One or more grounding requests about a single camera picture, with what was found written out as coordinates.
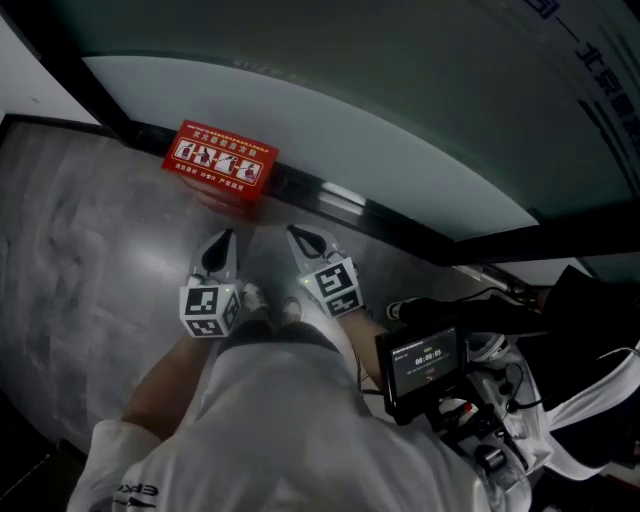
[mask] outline concrete floor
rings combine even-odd
[[[365,302],[453,299],[484,286],[266,198],[257,223],[214,213],[159,158],[96,135],[14,124],[0,147],[0,387],[45,436],[87,450],[182,334],[178,287],[192,253],[232,227],[240,277],[274,305],[295,290],[284,226],[333,231],[359,266]],[[335,322],[304,319],[353,355]]]

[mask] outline white shirt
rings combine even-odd
[[[436,437],[371,416],[339,354],[290,343],[223,353],[197,420],[164,443],[99,423],[68,510],[111,508],[489,510],[471,467]]]

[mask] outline sleeve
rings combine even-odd
[[[127,470],[161,444],[151,432],[123,421],[106,420],[93,429],[91,449],[67,512],[111,509],[111,497]]]

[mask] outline glass wall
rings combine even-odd
[[[640,193],[640,24],[623,0],[53,5],[85,57],[204,61],[322,92],[538,219]]]

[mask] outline warning sign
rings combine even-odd
[[[256,199],[277,155],[276,148],[261,142],[184,121],[162,167]]]

